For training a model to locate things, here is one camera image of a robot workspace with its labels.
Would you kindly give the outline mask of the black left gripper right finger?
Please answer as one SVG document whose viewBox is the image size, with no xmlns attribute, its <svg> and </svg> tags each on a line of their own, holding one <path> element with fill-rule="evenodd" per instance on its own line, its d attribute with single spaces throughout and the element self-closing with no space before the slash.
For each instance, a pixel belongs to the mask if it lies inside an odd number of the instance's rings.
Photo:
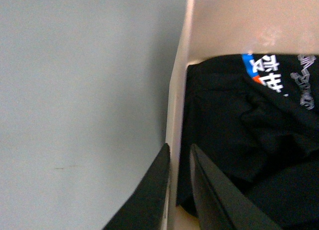
<svg viewBox="0 0 319 230">
<path fill-rule="evenodd" d="M 190 148 L 193 198 L 202 230 L 280 230 L 195 144 Z"/>
</svg>

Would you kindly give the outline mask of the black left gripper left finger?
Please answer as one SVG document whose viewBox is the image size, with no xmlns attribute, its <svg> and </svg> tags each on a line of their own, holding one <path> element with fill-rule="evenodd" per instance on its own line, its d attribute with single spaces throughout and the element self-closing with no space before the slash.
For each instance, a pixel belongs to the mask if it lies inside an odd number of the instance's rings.
<svg viewBox="0 0 319 230">
<path fill-rule="evenodd" d="M 142 180 L 104 226 L 105 230 L 159 230 L 170 172 L 170 148 L 165 143 Z"/>
</svg>

